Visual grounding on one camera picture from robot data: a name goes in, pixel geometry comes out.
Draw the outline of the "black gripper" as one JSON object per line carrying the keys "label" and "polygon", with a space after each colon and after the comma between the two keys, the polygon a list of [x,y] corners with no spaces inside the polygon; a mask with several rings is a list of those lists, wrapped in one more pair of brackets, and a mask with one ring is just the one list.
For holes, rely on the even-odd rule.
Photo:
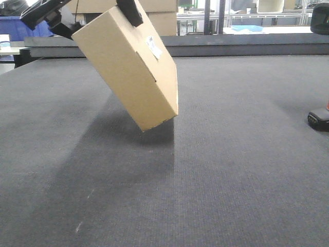
{"label": "black gripper", "polygon": [[61,8],[69,2],[70,0],[37,1],[21,13],[20,20],[31,30],[46,21],[52,33],[72,40],[72,35],[82,26],[79,22],[68,25],[61,23]]}

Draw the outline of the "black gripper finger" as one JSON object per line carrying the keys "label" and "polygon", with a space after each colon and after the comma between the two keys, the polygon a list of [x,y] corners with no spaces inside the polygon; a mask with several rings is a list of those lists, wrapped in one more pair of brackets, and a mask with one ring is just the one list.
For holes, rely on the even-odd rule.
{"label": "black gripper finger", "polygon": [[143,18],[134,0],[116,0],[118,8],[134,27],[143,24]]}

